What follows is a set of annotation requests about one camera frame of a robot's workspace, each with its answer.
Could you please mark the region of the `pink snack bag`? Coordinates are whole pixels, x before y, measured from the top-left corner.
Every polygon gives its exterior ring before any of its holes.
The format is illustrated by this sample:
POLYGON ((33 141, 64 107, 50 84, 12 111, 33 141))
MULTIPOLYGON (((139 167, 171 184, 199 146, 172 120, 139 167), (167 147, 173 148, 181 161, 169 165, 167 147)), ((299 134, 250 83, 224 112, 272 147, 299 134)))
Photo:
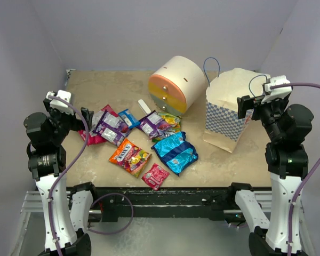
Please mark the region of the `pink snack bag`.
POLYGON ((112 109, 112 107, 110 105, 105 105, 100 111, 95 113, 93 115, 93 118, 92 118, 92 130, 90 131, 90 134, 89 134, 89 139, 88 139, 88 142, 87 142, 87 146, 97 145, 97 144, 104 143, 104 142, 107 141, 103 137, 93 133, 94 127, 97 125, 98 120, 101 118, 101 116, 104 114, 104 112, 106 110, 110 114, 112 114, 113 116, 118 117, 118 114, 112 109))

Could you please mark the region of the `checkered paper bag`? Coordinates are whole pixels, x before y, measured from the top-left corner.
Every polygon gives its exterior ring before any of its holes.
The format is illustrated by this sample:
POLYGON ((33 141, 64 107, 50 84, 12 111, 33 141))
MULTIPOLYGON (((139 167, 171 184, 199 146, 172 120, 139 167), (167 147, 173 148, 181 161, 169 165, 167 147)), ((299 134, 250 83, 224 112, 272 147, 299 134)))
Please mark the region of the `checkered paper bag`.
POLYGON ((242 68, 218 73, 207 79, 206 120, 203 140, 232 153, 251 121, 252 110, 244 118, 237 115, 237 98, 245 95, 262 95, 262 84, 269 74, 256 73, 242 68))

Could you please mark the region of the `blue m&m's packet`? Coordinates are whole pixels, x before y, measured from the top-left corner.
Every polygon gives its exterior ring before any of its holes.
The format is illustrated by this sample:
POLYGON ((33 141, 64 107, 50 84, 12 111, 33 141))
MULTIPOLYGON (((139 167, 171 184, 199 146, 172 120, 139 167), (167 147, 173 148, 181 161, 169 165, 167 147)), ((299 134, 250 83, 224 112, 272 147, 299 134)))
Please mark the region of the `blue m&m's packet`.
POLYGON ((122 110, 118 115, 128 125, 130 130, 140 125, 140 122, 132 115, 129 109, 122 110))

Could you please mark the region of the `purple snack bag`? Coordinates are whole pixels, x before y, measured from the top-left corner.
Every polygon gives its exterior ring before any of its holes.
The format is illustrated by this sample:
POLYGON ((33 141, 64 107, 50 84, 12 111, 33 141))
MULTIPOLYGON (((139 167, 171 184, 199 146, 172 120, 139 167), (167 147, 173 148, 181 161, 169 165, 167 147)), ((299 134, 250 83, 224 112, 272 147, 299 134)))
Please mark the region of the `purple snack bag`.
POLYGON ((123 120, 105 110, 93 129, 93 133, 119 147, 131 130, 123 120))
POLYGON ((137 128, 144 132, 150 140, 162 136, 172 126, 154 110, 139 120, 137 128))

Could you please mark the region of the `large blue snack bag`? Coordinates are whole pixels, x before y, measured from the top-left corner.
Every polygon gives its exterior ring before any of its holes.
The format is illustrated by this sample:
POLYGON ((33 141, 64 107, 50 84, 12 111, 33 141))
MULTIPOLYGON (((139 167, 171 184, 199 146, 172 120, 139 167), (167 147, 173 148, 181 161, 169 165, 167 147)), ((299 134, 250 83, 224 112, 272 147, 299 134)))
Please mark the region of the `large blue snack bag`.
POLYGON ((199 155, 195 147, 186 140, 185 132, 178 132, 155 143, 151 149, 160 161, 178 177, 199 155))

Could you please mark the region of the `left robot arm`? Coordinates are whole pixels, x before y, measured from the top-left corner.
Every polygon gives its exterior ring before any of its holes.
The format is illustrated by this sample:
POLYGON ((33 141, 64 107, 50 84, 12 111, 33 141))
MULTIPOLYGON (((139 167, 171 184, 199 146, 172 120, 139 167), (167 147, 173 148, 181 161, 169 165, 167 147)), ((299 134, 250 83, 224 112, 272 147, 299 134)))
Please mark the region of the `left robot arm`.
POLYGON ((45 244, 41 255, 91 255, 87 223, 99 196, 91 182, 76 185, 67 193, 69 166, 62 142, 69 131, 88 131, 93 112, 77 110, 69 96, 53 92, 43 103, 48 114, 33 113, 23 123, 30 139, 28 168, 42 199, 45 244))

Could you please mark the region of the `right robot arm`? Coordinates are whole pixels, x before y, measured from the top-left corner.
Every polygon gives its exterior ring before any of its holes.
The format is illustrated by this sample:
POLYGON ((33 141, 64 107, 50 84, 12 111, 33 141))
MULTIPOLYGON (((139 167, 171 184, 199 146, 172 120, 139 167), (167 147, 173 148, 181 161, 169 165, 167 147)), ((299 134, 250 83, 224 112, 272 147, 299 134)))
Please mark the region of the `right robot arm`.
POLYGON ((263 96, 237 98, 238 118, 248 110, 252 119, 260 120, 270 142, 265 159, 271 179, 271 212, 267 219, 255 198, 253 188, 245 183, 232 183, 227 204, 240 208, 250 229, 251 255, 305 255, 299 237, 299 213, 302 182, 308 174, 308 155, 303 146, 312 129, 312 112, 303 105, 289 105, 289 98, 262 102, 263 96))

